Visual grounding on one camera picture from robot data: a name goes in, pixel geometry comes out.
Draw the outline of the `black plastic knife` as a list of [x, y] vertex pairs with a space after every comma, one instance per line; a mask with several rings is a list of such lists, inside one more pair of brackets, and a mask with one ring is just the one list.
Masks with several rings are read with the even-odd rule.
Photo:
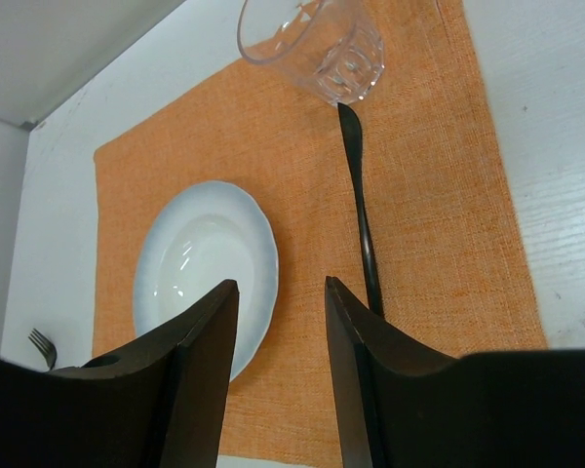
[[354, 191], [367, 301], [370, 311], [383, 318], [382, 293], [363, 189], [362, 125], [356, 112], [350, 106], [339, 102], [337, 104], [337, 111], [344, 151]]

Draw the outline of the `black plastic fork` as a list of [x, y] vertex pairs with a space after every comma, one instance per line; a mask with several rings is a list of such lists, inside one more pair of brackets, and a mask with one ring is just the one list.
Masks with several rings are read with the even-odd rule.
[[78, 369], [78, 366], [74, 363], [61, 362], [59, 360], [59, 351], [55, 344], [36, 328], [31, 330], [27, 338], [43, 357], [48, 371]]

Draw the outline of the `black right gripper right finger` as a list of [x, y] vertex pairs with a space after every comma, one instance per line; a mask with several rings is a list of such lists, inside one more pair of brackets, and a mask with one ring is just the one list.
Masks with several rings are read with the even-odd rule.
[[445, 355], [325, 283], [346, 467], [585, 467], [585, 349]]

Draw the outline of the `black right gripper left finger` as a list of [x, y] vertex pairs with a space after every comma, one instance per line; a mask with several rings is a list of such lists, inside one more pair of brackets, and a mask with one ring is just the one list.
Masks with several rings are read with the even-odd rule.
[[237, 335], [225, 280], [83, 366], [0, 359], [0, 467], [213, 467]]

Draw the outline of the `clear plastic cup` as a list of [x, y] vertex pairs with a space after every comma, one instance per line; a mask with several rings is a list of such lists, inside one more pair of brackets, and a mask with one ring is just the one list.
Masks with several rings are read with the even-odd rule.
[[242, 57], [331, 105], [363, 100], [384, 69], [384, 44], [360, 1], [246, 1]]

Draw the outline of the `white paper bowl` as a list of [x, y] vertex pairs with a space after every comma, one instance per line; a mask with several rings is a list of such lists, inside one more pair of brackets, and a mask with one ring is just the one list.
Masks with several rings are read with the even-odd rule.
[[236, 378], [270, 327], [279, 256], [256, 200], [233, 183], [210, 180], [175, 196], [145, 237], [133, 287], [136, 335], [170, 321], [226, 279], [236, 281], [240, 296], [230, 373]]

